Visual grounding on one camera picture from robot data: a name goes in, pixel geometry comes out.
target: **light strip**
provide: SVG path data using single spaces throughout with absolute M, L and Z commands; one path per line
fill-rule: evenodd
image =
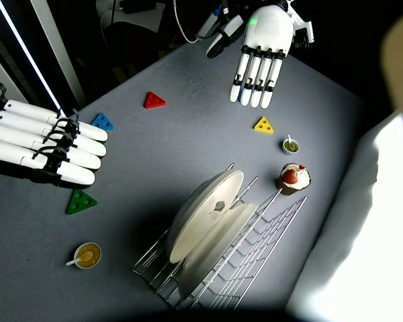
M 40 70 L 38 68 L 38 65 L 36 65 L 36 63 L 34 62 L 34 59 L 33 59 L 32 55 L 28 51 L 27 46 L 24 44 L 24 41 L 22 40 L 21 36 L 19 35 L 19 32 L 17 31 L 15 25 L 13 24 L 12 19 L 10 18 L 9 14 L 7 13 L 6 8 L 2 4 L 1 0 L 0 0 L 0 11 L 3 14 L 4 18 L 6 19 L 7 24 L 11 28 L 11 30 L 13 32 L 13 35 L 15 35 L 17 41 L 19 42 L 19 45 L 21 46 L 22 50 L 24 51 L 24 54 L 26 54 L 28 60 L 30 61 L 30 64 L 33 66 L 34 71 L 36 72 L 36 74 L 38 75 L 40 81 L 42 82 L 43 86 L 45 87 L 46 91 L 48 92 L 50 98 L 54 102 L 56 108 L 58 109 L 60 114 L 65 117 L 66 115 L 62 111 L 60 104 L 56 100 L 56 98 L 55 98 L 54 94 L 52 93 L 51 89 L 49 88 L 48 83 L 46 82 L 45 78 L 43 77 L 42 73 L 40 72 Z

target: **metal wire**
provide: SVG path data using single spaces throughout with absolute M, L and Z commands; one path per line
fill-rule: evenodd
M 258 176 L 236 196 L 232 206 L 244 203 L 243 195 L 257 179 Z M 154 293 L 174 309 L 196 306 L 209 309 L 237 308 L 307 199 L 301 198 L 269 219 L 266 213 L 280 192 L 281 189 L 271 196 L 264 208 L 260 206 L 257 209 L 239 236 L 187 299 L 182 300 L 177 292 L 184 260 L 171 264 L 165 252 L 169 230 L 137 261 L 133 271 L 143 277 L 154 288 Z

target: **yellow triangle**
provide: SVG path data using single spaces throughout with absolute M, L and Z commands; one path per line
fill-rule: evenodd
M 255 131 L 273 134 L 274 130 L 273 127 L 270 125 L 269 120 L 263 116 L 257 124 L 254 126 Z

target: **blue triangle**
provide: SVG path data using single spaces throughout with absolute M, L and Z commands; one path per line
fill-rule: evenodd
M 103 113 L 99 113 L 94 121 L 91 122 L 91 125 L 99 127 L 101 129 L 115 129 L 115 126 L 112 122 L 107 118 L 107 116 Z

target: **robotic hand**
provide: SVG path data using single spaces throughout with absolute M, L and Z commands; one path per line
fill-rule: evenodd
M 230 92 L 231 102 L 237 101 L 247 74 L 240 103 L 247 106 L 251 101 L 252 107 L 261 105 L 264 109 L 268 108 L 282 60 L 288 55 L 293 40 L 296 47 L 309 46 L 314 42 L 312 23 L 300 18 L 291 7 L 292 1 L 269 1 L 270 5 L 258 8 L 249 18 L 243 36 L 242 56 Z M 222 47 L 228 46 L 229 40 L 236 38 L 235 32 L 238 34 L 242 24 L 243 19 L 239 15 L 231 19 L 206 55 L 213 57 L 216 55 L 213 52 L 221 52 Z
M 7 100 L 1 83 L 0 90 L 0 173 L 71 188 L 93 184 L 107 132 L 78 117 Z

